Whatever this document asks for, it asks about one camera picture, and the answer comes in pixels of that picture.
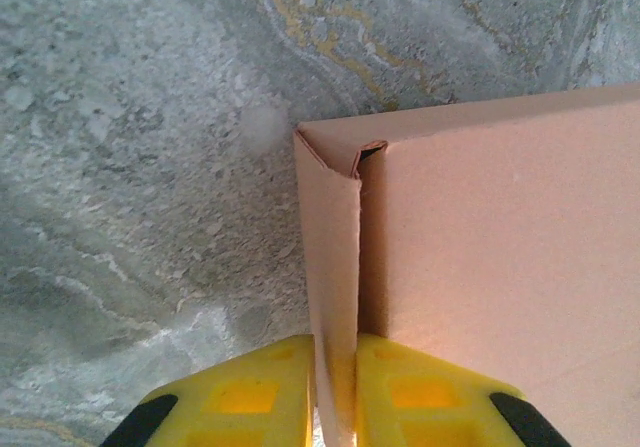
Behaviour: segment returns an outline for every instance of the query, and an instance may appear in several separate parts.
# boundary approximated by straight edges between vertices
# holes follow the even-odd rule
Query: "marble pattern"
[[[640,80],[639,0],[0,0],[0,443],[308,329],[300,120]]]

